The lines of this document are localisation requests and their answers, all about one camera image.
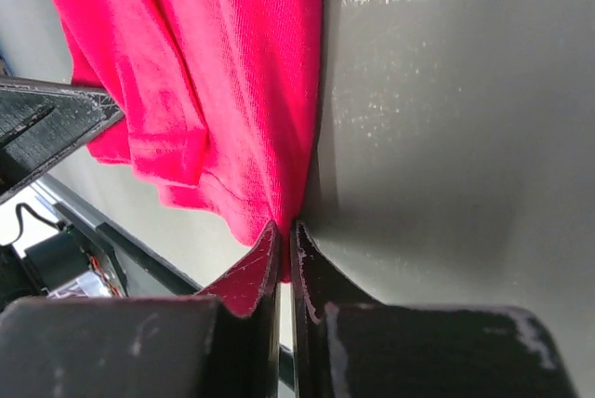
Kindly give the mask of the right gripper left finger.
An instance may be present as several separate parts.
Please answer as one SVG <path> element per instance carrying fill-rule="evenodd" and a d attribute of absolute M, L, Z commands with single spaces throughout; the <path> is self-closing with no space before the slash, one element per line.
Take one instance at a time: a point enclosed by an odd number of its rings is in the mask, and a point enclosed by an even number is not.
<path fill-rule="evenodd" d="M 281 235 L 161 298 L 21 298 L 1 315 L 5 397 L 274 397 Z"/>

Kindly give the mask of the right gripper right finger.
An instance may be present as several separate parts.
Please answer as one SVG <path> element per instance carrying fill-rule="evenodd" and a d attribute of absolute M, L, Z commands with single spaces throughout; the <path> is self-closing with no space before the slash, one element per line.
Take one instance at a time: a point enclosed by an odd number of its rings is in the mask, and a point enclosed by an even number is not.
<path fill-rule="evenodd" d="M 290 237 L 300 397 L 574 397 L 558 348 L 522 308 L 387 305 L 296 222 Z"/>

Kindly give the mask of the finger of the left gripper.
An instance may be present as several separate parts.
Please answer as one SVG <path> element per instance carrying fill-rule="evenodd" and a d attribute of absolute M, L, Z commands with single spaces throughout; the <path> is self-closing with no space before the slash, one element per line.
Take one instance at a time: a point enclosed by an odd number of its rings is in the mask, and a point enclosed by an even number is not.
<path fill-rule="evenodd" d="M 3 76 L 1 201 L 123 118 L 103 89 Z"/>

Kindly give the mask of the pink red t shirt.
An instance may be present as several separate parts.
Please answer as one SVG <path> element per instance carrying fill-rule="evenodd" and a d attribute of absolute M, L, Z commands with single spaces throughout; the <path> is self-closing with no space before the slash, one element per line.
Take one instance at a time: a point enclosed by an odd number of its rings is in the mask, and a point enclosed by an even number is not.
<path fill-rule="evenodd" d="M 323 0 L 52 0 L 73 81 L 124 121 L 89 145 L 167 206 L 212 212 L 254 244 L 287 236 L 315 137 Z"/>

